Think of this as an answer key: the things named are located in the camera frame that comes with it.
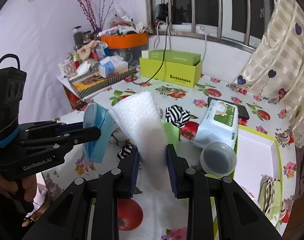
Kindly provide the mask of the person's left hand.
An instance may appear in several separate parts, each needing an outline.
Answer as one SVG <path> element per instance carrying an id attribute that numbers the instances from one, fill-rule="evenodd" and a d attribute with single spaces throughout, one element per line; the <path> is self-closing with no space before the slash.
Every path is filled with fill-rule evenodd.
<path id="1" fill-rule="evenodd" d="M 21 214 L 28 214 L 34 210 L 33 199 L 36 196 L 36 175 L 19 178 L 17 181 L 7 181 L 0 175 L 0 194 L 14 201 Z"/>

